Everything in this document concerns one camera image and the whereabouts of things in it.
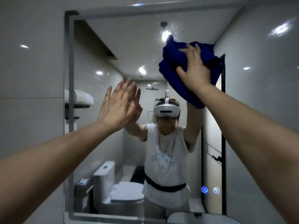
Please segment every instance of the black waist strap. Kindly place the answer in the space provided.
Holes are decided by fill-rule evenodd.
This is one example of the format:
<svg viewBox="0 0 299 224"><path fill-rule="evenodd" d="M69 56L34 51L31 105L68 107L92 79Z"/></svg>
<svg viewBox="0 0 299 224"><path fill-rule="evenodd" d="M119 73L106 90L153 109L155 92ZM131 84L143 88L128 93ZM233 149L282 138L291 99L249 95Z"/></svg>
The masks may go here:
<svg viewBox="0 0 299 224"><path fill-rule="evenodd" d="M174 192L180 191L183 188L185 188L185 186L186 186L186 183L180 184L180 185L175 185L175 186L161 186L161 185L155 183L153 180L151 180L147 175L145 175L145 180L148 182L148 184L150 184L155 189L158 189L163 192L168 192L168 193L174 193Z"/></svg>

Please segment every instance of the toilet tank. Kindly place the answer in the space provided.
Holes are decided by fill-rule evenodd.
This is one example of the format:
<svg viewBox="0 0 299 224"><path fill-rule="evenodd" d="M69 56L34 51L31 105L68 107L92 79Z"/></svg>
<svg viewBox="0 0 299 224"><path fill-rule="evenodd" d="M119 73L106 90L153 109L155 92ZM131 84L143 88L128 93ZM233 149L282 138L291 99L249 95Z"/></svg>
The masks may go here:
<svg viewBox="0 0 299 224"><path fill-rule="evenodd" d="M115 185L115 163L106 161L93 175L94 202L104 202L112 192Z"/></svg>

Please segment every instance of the toilet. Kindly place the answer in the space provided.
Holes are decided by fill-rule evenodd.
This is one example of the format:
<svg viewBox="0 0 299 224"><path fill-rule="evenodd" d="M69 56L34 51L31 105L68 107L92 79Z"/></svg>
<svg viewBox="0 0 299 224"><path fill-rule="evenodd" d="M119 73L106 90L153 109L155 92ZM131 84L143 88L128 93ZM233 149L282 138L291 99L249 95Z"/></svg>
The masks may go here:
<svg viewBox="0 0 299 224"><path fill-rule="evenodd" d="M105 162L93 175L93 204L99 214L143 217L143 184L115 184L115 163Z"/></svg>

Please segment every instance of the black door frame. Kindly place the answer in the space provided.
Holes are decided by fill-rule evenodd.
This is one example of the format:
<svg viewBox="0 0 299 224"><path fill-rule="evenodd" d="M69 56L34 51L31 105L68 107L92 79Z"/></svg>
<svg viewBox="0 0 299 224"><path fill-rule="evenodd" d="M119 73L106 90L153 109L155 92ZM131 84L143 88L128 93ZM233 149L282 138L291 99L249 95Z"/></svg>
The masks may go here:
<svg viewBox="0 0 299 224"><path fill-rule="evenodd" d="M222 60L223 64L223 69L221 72L221 90L225 92L225 54L223 54L220 57L220 60ZM203 127L201 129L201 179L202 179L202 187L204 186L204 162L203 162L203 157L204 157L204 145L203 145L203 138L204 138L204 131ZM221 134L221 153L222 153L222 158L221 158L221 163L222 163L222 214L226 215L226 140ZM202 199L202 205L204 206L205 212L207 212L207 209L204 204L204 194L201 193L201 199Z"/></svg>

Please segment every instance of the vr headset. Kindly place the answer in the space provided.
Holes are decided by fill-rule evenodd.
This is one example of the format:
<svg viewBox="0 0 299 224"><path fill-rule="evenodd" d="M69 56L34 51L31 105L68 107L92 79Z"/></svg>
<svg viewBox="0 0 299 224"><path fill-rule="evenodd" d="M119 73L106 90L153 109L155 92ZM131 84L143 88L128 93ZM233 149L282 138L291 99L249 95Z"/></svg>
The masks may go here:
<svg viewBox="0 0 299 224"><path fill-rule="evenodd" d="M181 110L177 103L169 101L169 97L166 97L165 101L156 101L154 112L157 118L179 119Z"/></svg>

